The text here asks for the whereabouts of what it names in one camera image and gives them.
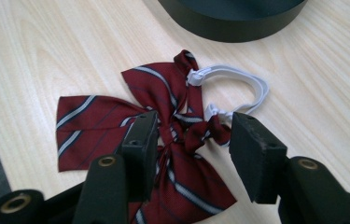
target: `white elastic band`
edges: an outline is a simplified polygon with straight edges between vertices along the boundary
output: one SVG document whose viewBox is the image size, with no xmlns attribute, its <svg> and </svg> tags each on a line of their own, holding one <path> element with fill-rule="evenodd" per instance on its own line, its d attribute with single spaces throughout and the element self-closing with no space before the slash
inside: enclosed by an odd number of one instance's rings
<svg viewBox="0 0 350 224">
<path fill-rule="evenodd" d="M 210 104 L 204 111 L 204 117 L 206 120 L 210 120 L 212 116 L 218 115 L 220 120 L 231 122 L 233 112 L 249 114 L 261 105 L 269 91 L 268 83 L 261 77 L 256 77 L 255 75 L 224 64 L 205 67 L 198 71 L 191 69 L 188 75 L 188 83 L 192 86 L 201 86 L 205 80 L 215 76 L 233 77 L 249 84 L 254 89 L 255 100 L 251 104 L 239 105 L 231 112 L 221 110 L 214 104 Z"/>
</svg>

